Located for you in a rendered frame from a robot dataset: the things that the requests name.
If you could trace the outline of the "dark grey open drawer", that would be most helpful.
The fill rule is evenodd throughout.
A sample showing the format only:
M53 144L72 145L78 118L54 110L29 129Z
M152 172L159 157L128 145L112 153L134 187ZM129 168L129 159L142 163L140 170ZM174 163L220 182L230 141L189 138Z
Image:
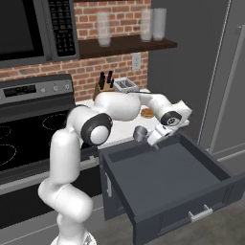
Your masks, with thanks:
M245 173L230 173L184 133L158 147L131 141L100 151L104 217L125 213L134 245L191 223L188 212L204 205L215 212L245 192Z

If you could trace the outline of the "grey measuring cup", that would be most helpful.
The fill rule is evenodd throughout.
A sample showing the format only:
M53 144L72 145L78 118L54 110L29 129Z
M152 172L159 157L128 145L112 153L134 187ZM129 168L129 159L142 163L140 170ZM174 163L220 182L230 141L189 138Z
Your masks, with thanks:
M136 142L142 142L147 138L147 129L144 126L137 125L133 132L133 139Z

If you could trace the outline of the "wooden knife block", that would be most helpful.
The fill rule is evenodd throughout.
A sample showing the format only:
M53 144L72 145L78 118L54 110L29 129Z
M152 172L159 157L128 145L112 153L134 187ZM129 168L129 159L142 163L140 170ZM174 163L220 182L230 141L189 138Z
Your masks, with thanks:
M114 92L114 79L112 78L113 72L110 71L108 76L104 74L104 72L100 73L100 79L95 85L95 92L93 99L102 92Z

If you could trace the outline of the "brown bagel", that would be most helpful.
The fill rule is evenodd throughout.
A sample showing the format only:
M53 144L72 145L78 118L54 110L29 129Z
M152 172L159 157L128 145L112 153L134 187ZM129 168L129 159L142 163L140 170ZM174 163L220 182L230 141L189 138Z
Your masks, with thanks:
M144 108L142 111L141 111L141 116L143 118L147 118L147 119L150 119L150 118L153 118L154 115L153 115L153 110L150 109L150 108Z

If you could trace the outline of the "dark wooden wall shelf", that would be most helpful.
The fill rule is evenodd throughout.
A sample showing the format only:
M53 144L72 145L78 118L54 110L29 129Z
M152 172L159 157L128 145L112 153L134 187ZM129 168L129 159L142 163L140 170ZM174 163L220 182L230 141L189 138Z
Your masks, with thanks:
M97 39L80 40L78 42L79 57L81 59L125 55L176 47L177 43L168 39L143 42L138 35L112 37L108 47L101 47Z

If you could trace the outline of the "clear glass jar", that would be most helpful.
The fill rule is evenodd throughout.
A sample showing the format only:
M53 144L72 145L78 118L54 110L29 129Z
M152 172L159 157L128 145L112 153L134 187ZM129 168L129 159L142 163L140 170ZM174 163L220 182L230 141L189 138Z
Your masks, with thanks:
M153 10L141 11L140 37L143 42L149 42L152 38Z
M98 31L98 42L100 46L108 47L111 43L109 11L97 12L97 31Z
M165 37L167 22L167 10L155 9L153 12L153 39L162 40Z

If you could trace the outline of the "black and silver stove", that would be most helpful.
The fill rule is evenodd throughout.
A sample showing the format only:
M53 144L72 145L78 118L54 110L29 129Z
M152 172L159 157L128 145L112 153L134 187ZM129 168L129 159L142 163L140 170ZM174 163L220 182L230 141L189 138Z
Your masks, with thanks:
M75 107L70 75L0 81L0 229L51 210L37 194L50 143Z

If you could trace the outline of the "white wall outlet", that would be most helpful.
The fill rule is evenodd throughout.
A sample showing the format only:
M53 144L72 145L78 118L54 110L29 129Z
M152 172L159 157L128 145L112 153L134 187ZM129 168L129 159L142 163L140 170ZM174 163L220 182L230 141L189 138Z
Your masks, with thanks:
M141 68L141 54L132 54L132 70L139 70Z

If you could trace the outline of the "silver toaster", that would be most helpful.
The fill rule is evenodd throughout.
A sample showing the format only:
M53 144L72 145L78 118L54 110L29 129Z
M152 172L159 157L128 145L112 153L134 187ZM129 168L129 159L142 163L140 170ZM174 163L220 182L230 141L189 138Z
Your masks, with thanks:
M116 92L139 92L140 88L129 78L116 78L114 80L114 88Z

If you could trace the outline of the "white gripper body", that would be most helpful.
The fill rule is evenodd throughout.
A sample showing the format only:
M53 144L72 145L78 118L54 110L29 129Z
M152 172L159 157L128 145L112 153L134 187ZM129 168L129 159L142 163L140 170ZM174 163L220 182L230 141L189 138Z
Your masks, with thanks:
M147 142L150 145L155 145L165 137L164 132L153 130L147 138Z

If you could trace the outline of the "dark grey fridge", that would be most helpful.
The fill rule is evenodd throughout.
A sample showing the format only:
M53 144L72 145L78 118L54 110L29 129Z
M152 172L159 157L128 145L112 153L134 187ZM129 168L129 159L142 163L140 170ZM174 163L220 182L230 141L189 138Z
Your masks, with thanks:
M240 30L245 0L152 0L167 10L166 36L177 47L148 53L147 88L191 108L184 131L210 150ZM214 158L245 171L245 41L214 147Z

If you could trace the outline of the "black microwave oven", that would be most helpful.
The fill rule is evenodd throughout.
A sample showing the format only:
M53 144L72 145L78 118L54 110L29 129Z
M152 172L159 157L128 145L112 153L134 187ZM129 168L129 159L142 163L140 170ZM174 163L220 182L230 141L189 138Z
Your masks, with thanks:
M0 0L0 69L73 59L74 0Z

